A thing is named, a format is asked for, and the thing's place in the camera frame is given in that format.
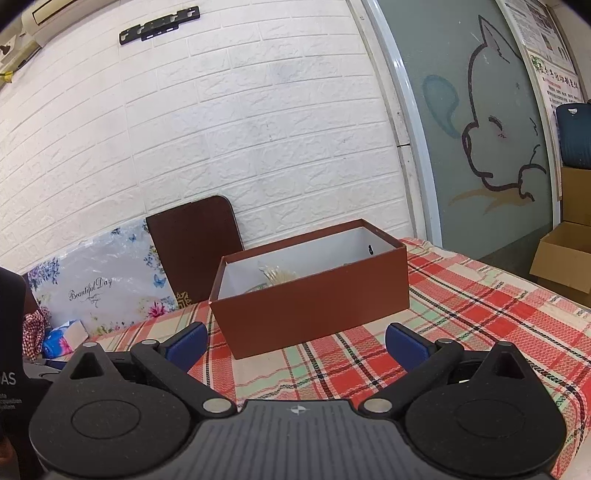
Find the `plaid tablecloth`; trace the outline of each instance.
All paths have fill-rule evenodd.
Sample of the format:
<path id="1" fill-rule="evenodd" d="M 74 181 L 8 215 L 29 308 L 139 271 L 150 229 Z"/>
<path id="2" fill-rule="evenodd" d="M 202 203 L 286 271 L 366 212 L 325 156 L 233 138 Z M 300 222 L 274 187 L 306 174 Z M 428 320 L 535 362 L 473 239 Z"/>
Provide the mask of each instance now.
<path id="1" fill-rule="evenodd" d="M 404 375 L 384 348 L 385 329 L 391 322 L 401 322 L 430 340 L 454 338 L 472 350 L 487 350 L 498 340 L 509 340 L 531 362 L 566 419 L 567 442 L 553 472 L 560 476 L 589 430 L 590 314 L 497 268 L 428 242 L 404 242 L 410 309 L 365 326 L 235 360 L 207 303 L 202 303 L 99 341 L 105 349 L 124 350 L 147 337 L 165 339 L 190 322 L 201 321 L 210 333 L 210 344 L 190 374 L 241 406 L 247 398 L 350 398 L 359 404 Z"/>

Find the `black wall mount bracket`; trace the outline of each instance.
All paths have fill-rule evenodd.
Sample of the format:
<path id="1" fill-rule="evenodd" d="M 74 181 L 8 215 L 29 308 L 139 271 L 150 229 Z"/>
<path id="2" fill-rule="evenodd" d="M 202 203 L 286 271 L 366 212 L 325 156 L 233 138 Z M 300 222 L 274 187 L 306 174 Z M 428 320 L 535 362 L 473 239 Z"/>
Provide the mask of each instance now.
<path id="1" fill-rule="evenodd" d="M 128 28 L 127 30 L 123 30 L 123 32 L 119 34 L 119 43 L 125 45 L 138 38 L 141 38 L 142 41 L 149 40 L 150 38 L 157 37 L 163 33 L 177 30 L 181 23 L 197 20 L 199 17 L 201 17 L 199 7 L 185 8 L 184 10 L 179 10 L 175 14 L 166 15 L 157 18 L 156 20 L 146 22 L 144 25 L 140 24 Z"/>

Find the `white brick wall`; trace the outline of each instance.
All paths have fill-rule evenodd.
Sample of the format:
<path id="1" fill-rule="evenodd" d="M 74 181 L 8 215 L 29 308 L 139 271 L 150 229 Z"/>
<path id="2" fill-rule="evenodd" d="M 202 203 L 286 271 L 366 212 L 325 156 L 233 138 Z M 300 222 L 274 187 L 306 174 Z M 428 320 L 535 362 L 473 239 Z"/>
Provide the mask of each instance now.
<path id="1" fill-rule="evenodd" d="M 345 0 L 121 0 L 0 90 L 0 265 L 227 196 L 247 247 L 364 217 L 412 235 L 398 148 Z"/>

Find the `white floral board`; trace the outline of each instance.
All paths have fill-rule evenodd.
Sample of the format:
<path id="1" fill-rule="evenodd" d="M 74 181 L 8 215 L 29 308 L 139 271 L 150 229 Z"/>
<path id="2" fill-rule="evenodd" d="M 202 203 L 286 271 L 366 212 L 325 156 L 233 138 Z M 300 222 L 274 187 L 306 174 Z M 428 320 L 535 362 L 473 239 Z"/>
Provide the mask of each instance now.
<path id="1" fill-rule="evenodd" d="M 84 242 L 27 275 L 53 327 L 81 320 L 90 336 L 178 308 L 145 219 Z"/>

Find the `frosted glass panel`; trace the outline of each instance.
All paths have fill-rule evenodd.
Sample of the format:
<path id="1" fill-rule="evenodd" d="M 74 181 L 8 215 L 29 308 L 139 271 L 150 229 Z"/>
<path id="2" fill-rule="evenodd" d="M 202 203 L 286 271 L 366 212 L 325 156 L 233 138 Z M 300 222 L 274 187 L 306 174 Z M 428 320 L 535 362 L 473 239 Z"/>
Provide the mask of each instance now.
<path id="1" fill-rule="evenodd" d="M 548 154 L 525 64 L 496 2 L 379 4 L 427 138 L 443 246 L 472 258 L 523 239 L 535 249 L 552 222 Z"/>

